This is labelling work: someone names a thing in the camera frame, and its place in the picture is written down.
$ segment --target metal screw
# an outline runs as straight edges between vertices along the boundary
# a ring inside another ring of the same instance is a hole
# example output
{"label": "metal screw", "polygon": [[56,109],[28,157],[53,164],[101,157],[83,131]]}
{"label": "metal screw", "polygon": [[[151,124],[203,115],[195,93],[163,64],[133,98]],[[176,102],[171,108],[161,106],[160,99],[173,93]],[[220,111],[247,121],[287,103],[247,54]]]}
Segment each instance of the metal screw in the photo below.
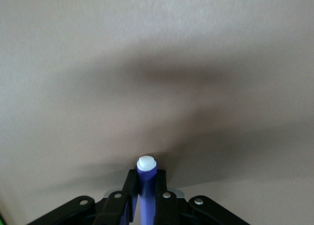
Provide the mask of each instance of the metal screw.
{"label": "metal screw", "polygon": [[204,204],[204,201],[201,198],[196,198],[194,200],[194,203],[196,203],[197,205],[202,205],[202,204]]}
{"label": "metal screw", "polygon": [[88,203],[88,200],[84,199],[84,200],[81,200],[79,202],[80,205],[86,205]]}
{"label": "metal screw", "polygon": [[122,196],[122,194],[121,193],[117,193],[117,194],[115,194],[114,195],[114,197],[117,199],[117,198],[120,198]]}
{"label": "metal screw", "polygon": [[164,198],[170,198],[171,194],[169,192],[165,192],[164,194],[162,194],[162,197]]}

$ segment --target white cap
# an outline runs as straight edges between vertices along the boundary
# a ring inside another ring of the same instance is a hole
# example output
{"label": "white cap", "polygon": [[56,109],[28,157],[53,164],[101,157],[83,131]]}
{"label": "white cap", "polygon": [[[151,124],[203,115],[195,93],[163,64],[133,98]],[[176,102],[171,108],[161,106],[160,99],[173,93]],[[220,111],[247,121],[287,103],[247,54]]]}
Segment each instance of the white cap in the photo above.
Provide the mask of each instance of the white cap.
{"label": "white cap", "polygon": [[152,156],[145,155],[138,159],[137,168],[141,171],[150,171],[156,167],[157,163]]}

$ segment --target blue pen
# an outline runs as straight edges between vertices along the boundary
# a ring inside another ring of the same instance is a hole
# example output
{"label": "blue pen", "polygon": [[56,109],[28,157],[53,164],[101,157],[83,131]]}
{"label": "blue pen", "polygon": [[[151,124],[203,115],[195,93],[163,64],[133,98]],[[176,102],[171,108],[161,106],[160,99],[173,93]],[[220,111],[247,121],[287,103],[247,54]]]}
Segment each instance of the blue pen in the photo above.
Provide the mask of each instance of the blue pen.
{"label": "blue pen", "polygon": [[140,182],[139,202],[142,225],[153,225],[156,213],[156,173],[157,163],[151,156],[142,156],[137,161]]}

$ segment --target black plastic part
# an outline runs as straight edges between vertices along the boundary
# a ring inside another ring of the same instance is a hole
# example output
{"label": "black plastic part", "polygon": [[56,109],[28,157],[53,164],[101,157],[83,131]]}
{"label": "black plastic part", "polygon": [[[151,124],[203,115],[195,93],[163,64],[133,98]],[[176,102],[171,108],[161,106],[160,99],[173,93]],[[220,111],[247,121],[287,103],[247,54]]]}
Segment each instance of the black plastic part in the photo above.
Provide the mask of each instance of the black plastic part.
{"label": "black plastic part", "polygon": [[[202,204],[196,204],[195,199],[201,199]],[[188,202],[192,213],[197,218],[213,225],[249,225],[247,222],[231,213],[212,199],[205,196],[197,196]]]}
{"label": "black plastic part", "polygon": [[[29,225],[128,225],[134,219],[138,185],[137,171],[131,169],[121,191],[96,204],[91,197],[77,197]],[[154,225],[249,224],[208,197],[197,196],[189,202],[177,198],[175,193],[167,191],[166,171],[159,169]]]}
{"label": "black plastic part", "polygon": [[72,225],[93,213],[95,213],[94,199],[81,196],[36,219],[29,225]]}
{"label": "black plastic part", "polygon": [[28,225],[128,225],[134,219],[137,195],[137,172],[131,169],[121,191],[96,204],[91,197],[77,197]]}
{"label": "black plastic part", "polygon": [[[200,199],[201,201],[196,204],[195,199]],[[184,198],[177,198],[173,192],[167,191],[166,171],[158,170],[156,176],[156,214],[154,225],[249,224],[208,197],[193,197],[189,202]]]}

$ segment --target white wall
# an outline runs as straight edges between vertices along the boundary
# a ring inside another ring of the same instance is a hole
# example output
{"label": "white wall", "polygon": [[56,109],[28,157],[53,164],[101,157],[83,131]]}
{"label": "white wall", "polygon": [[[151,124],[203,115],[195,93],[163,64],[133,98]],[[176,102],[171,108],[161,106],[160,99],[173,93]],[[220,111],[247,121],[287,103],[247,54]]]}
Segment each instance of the white wall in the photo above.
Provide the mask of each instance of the white wall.
{"label": "white wall", "polygon": [[152,153],[187,198],[313,224],[313,1],[0,0],[0,210],[99,200]]}

